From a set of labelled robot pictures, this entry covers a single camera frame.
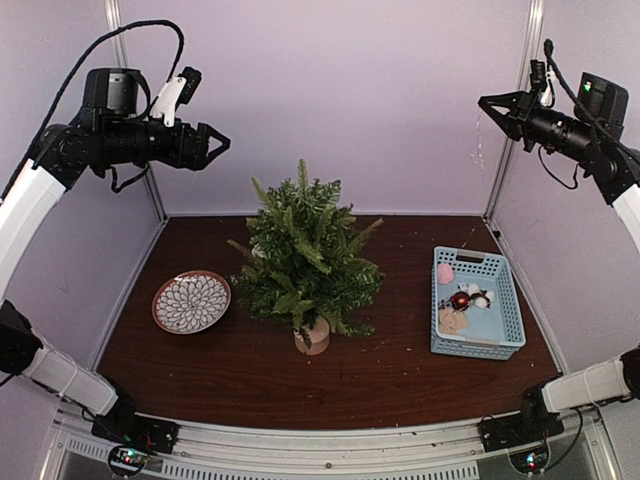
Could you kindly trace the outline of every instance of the metal pole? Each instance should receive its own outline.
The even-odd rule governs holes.
[[[517,90],[526,90],[529,84],[529,62],[537,58],[542,42],[544,0],[531,0],[529,5],[529,22],[524,38],[524,48],[522,50],[522,60],[520,61],[520,73],[518,75]],[[489,195],[489,201],[484,211],[484,219],[488,225],[493,224],[496,209],[504,189],[504,185],[509,173],[509,167],[513,159],[517,143],[510,139],[505,139],[500,153],[498,169],[493,181],[493,187]]]
[[[120,19],[119,0],[105,0],[104,6],[109,31],[113,31],[116,28],[121,27],[122,20]],[[111,42],[118,66],[120,68],[128,68],[129,59],[127,58],[124,35],[118,35],[117,37],[112,38]],[[160,196],[160,190],[158,189],[158,183],[152,168],[150,168],[144,176],[144,185],[147,190],[149,200],[151,201],[151,205],[153,206],[156,219],[158,220],[158,223],[162,224],[167,220],[167,213],[164,209],[164,205],[162,204],[162,197]]]

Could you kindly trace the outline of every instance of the artificial tree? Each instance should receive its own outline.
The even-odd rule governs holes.
[[[318,317],[335,333],[373,333],[348,314],[370,305],[380,289],[383,275],[360,251],[382,219],[358,231],[353,205],[338,206],[340,180],[309,183],[304,160],[297,184],[286,179],[265,190],[252,181],[263,208],[247,218],[251,247],[229,240],[248,262],[231,278],[243,293],[243,305],[253,317],[292,328],[305,342]]]

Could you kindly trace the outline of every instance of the red ornament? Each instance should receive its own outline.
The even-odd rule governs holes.
[[[458,292],[451,297],[451,305],[454,310],[466,310],[469,308],[469,295],[465,292]]]

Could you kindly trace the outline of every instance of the dark wood surface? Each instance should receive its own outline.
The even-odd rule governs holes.
[[[425,425],[517,410],[525,388],[557,373],[522,300],[527,345],[511,360],[430,352],[433,248],[498,252],[475,217],[385,217],[363,255],[387,276],[375,304],[355,313],[376,332],[334,335],[319,356],[298,352],[290,331],[248,318],[236,298],[204,332],[158,328],[151,303],[167,279],[188,270],[226,278],[239,271],[242,258],[229,238],[247,242],[243,218],[172,219],[144,267],[99,369],[141,412],[260,428]]]

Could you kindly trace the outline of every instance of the decorative plate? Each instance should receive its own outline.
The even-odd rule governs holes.
[[[185,272],[167,281],[153,299],[153,318],[170,333],[187,335],[220,320],[231,303],[231,289],[217,273]]]

